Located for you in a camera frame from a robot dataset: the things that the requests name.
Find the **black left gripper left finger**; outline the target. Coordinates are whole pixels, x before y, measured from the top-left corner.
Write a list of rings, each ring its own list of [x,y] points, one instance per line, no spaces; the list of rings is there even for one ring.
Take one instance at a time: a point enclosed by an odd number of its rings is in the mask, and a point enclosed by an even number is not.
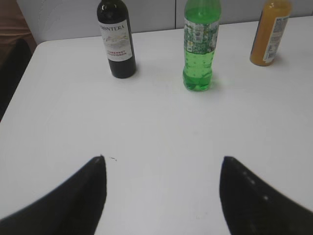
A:
[[[93,235],[107,197],[103,156],[90,159],[53,191],[1,219],[2,235]]]

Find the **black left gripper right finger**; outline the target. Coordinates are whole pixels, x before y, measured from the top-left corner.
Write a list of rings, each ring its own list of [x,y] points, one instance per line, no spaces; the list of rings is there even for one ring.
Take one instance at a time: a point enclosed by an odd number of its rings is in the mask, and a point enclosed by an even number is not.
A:
[[[219,196],[232,235],[311,235],[313,213],[225,156]]]

